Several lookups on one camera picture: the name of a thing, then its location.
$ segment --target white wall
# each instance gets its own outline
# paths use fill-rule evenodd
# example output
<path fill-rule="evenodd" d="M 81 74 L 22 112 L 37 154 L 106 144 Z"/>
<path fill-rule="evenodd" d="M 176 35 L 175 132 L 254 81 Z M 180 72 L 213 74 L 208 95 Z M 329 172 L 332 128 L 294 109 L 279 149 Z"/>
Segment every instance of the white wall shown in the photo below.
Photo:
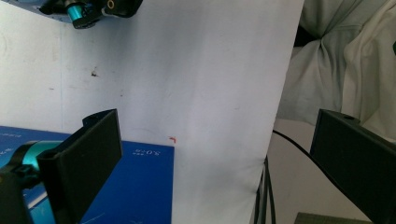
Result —
<path fill-rule="evenodd" d="M 315 127 L 278 119 L 275 130 L 309 150 Z M 268 158 L 277 223 L 294 223 L 298 212 L 369 220 L 313 162 L 287 140 L 273 134 Z"/>

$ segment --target white cloth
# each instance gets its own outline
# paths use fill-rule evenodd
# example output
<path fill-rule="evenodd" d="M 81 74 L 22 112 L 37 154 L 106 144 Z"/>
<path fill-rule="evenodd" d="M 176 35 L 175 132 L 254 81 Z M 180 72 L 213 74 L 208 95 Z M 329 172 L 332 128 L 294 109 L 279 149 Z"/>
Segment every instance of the white cloth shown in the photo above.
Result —
<path fill-rule="evenodd" d="M 342 112 L 396 140 L 396 0 L 388 0 L 345 48 Z"/>
<path fill-rule="evenodd" d="M 300 25 L 318 40 L 294 50 L 277 117 L 315 124 L 320 108 L 341 111 L 396 139 L 395 1 L 305 0 Z"/>

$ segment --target white backdrop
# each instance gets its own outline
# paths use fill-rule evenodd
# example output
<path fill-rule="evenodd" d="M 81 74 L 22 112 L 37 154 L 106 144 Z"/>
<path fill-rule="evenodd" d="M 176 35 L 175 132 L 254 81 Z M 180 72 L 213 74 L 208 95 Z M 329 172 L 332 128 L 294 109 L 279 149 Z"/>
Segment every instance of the white backdrop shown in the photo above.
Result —
<path fill-rule="evenodd" d="M 117 108 L 124 140 L 177 139 L 173 223 L 248 223 L 302 5 L 145 0 L 79 31 L 1 2 L 0 125 Z"/>

